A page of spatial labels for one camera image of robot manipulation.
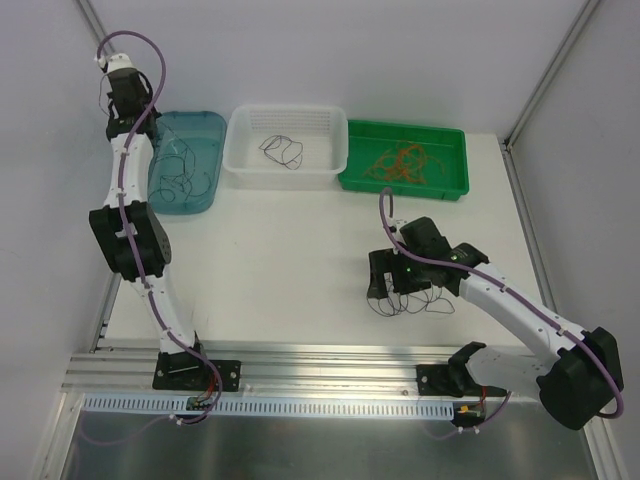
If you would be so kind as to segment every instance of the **tangled black cord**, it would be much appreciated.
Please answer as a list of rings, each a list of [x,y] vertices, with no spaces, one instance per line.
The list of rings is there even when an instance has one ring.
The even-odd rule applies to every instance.
[[[286,145],[286,146],[280,152],[279,160],[273,155],[271,155],[271,153],[269,153],[270,151],[278,150],[283,145]],[[300,150],[298,151],[298,153],[295,154],[295,156],[287,160],[285,159],[285,152],[289,148],[291,148],[293,145],[299,145]],[[288,168],[289,170],[297,170],[298,168],[300,168],[300,165],[302,165],[302,150],[304,149],[304,146],[302,145],[301,142],[296,142],[295,140],[291,140],[289,137],[285,135],[272,135],[269,138],[267,138],[264,142],[262,142],[262,145],[260,145],[258,148],[262,150],[262,152],[265,154],[265,156],[269,160],[276,162],[277,164],[282,165]]]
[[[369,305],[369,308],[381,317],[395,317],[396,315],[400,315],[405,312],[411,315],[421,312],[451,315],[456,311],[453,303],[442,296],[443,290],[441,287],[432,286],[429,290],[422,290],[419,293],[400,295],[399,293],[394,293],[392,291],[393,280],[391,279],[390,274],[385,275],[385,282],[387,284],[387,291],[389,292],[389,296],[387,298],[376,300],[367,297],[367,304]],[[411,304],[413,303],[415,305],[416,302],[419,303],[419,307],[415,307],[416,309],[410,308]],[[445,305],[448,305],[448,308],[446,310],[440,310],[438,308],[434,309],[433,306],[438,302],[440,302],[443,308]]]
[[[185,198],[183,203],[187,203],[190,198],[197,198],[207,195],[211,187],[213,186],[213,180],[208,172],[202,172],[202,176],[207,179],[207,187],[202,193],[193,193],[192,179],[196,173],[196,154],[182,140],[176,132],[167,124],[158,121],[159,125],[169,130],[174,136],[174,142],[172,147],[174,153],[166,153],[156,157],[150,167],[150,176],[153,176],[153,170],[158,166],[158,163],[165,161],[182,162],[181,172],[177,175],[160,175],[158,188],[149,194],[149,201],[151,201],[154,195],[159,195],[165,203],[173,203],[177,199],[176,192],[184,194]]]

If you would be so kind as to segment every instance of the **gray floor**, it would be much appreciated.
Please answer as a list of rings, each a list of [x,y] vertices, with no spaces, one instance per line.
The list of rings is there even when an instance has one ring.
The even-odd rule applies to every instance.
[[[123,438],[147,415],[85,413],[94,439]],[[78,479],[595,479],[582,433],[533,404],[511,404],[479,435],[435,441],[444,422],[211,417],[192,427],[159,422],[125,444],[74,437],[65,466]]]

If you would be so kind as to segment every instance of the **tangled orange cord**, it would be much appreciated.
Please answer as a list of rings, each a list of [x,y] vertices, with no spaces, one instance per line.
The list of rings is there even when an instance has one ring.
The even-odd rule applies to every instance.
[[[427,180],[422,170],[429,160],[437,162],[444,175],[444,165],[440,160],[427,156],[422,145],[402,140],[397,143],[395,149],[390,148],[384,152],[376,163],[364,172],[364,176],[381,182],[405,180],[408,183],[426,184]]]

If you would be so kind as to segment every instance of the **plastic bin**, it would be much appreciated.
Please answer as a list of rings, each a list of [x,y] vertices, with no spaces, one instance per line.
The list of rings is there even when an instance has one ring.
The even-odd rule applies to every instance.
[[[399,145],[408,144],[422,146],[429,158],[421,169],[420,183],[372,178],[370,168],[379,158],[388,153],[393,156]],[[464,132],[350,120],[349,161],[339,179],[345,190],[378,193],[390,186],[394,195],[458,200],[469,193]]]
[[[156,213],[205,211],[218,185],[227,125],[213,112],[167,112],[149,166],[149,202]]]
[[[231,115],[222,164],[236,187],[321,190],[346,168],[348,144],[340,108],[246,105]]]

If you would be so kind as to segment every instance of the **blue plastic tray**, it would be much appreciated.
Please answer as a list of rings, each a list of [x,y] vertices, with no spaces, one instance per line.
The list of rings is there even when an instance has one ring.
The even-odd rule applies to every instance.
[[[227,124],[213,112],[168,112],[158,118],[148,198],[156,213],[188,215],[213,203]]]

